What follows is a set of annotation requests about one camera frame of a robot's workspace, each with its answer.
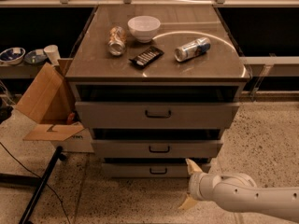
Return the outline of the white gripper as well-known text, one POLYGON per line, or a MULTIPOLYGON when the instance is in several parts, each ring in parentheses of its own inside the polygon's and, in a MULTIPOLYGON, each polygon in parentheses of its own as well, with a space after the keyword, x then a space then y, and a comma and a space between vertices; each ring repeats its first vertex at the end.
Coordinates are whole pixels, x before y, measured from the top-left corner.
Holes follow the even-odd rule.
POLYGON ((221 182, 219 175, 203 173, 197 163, 186 159, 189 180, 187 193, 179 206, 179 210, 188 210, 197 205, 197 201, 212 201, 214 188, 221 182))

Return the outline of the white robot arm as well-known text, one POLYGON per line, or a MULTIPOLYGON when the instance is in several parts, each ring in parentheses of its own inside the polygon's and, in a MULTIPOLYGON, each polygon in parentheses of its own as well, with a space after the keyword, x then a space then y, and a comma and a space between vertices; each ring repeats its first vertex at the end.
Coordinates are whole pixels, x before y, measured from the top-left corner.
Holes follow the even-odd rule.
POLYGON ((258 188, 246 174, 205 173, 193 160, 186 159, 190 175, 185 200, 179 207, 187 210, 199 201, 212 201, 223 210, 258 213, 293 222, 299 221, 299 188, 258 188))

